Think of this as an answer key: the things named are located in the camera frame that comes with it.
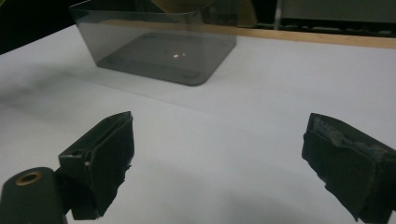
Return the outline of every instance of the white table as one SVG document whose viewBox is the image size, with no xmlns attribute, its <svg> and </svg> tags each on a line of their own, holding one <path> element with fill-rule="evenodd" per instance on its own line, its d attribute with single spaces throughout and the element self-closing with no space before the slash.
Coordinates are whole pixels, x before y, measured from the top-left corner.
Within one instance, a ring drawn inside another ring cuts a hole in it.
<svg viewBox="0 0 396 224">
<path fill-rule="evenodd" d="M 99 220 L 69 223 L 355 223 L 301 158 L 308 117 L 396 148 L 395 96 L 395 49 L 238 37 L 206 84 L 187 87 L 96 67 L 72 26 L 0 56 L 0 183 L 58 168 L 93 125 L 131 110 L 118 197 Z"/>
</svg>

